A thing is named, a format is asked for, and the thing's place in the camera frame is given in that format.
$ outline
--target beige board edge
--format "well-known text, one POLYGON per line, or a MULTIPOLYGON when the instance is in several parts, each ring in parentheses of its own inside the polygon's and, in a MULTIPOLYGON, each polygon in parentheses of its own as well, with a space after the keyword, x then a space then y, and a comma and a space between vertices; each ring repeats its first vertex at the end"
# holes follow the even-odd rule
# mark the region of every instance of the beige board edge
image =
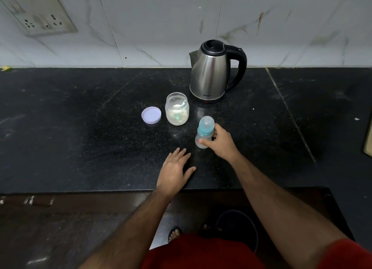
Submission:
POLYGON ((369 156, 372 156, 372 121, 369 126, 369 131, 366 139, 366 144, 364 146, 364 152, 369 156))

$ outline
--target left arm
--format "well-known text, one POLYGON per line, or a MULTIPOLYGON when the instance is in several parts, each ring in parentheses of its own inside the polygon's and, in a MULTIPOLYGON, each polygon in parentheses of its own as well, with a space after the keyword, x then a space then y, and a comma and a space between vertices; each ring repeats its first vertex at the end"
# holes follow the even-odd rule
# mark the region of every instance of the left arm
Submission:
POLYGON ((186 149, 180 151, 177 148, 168 155, 160 170, 156 189, 80 269, 141 267, 165 209, 196 169, 191 167, 183 174, 183 167, 191 156, 185 153, 186 149))

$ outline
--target kettle handle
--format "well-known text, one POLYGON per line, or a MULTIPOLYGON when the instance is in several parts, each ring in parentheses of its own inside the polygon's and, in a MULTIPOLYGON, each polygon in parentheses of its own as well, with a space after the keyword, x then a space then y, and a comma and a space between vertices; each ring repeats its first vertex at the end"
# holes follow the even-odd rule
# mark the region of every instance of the kettle handle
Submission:
POLYGON ((234 80, 227 84, 226 91, 228 91, 234 88, 243 78, 245 70, 247 69, 247 56, 242 49, 235 46, 225 45, 225 51, 229 60, 234 59, 239 61, 238 73, 236 74, 234 80))

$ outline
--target wall switch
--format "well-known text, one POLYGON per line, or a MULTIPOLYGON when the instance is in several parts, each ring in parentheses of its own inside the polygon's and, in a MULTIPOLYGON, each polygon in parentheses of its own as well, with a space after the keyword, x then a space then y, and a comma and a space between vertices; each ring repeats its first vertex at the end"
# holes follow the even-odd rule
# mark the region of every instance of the wall switch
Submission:
POLYGON ((76 32, 58 0, 0 0, 27 35, 54 35, 76 32))

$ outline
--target electric kettle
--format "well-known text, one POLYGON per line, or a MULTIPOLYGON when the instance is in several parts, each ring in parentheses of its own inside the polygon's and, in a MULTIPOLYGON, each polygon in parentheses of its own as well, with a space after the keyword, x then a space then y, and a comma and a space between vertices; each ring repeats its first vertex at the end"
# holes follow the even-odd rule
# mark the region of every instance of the electric kettle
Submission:
POLYGON ((225 91, 231 90, 240 82, 247 69, 244 51, 218 40, 205 41, 199 50, 189 55, 192 67, 190 91, 205 103, 221 99, 225 91), (239 71, 234 80, 228 83, 231 59, 239 61, 239 71))

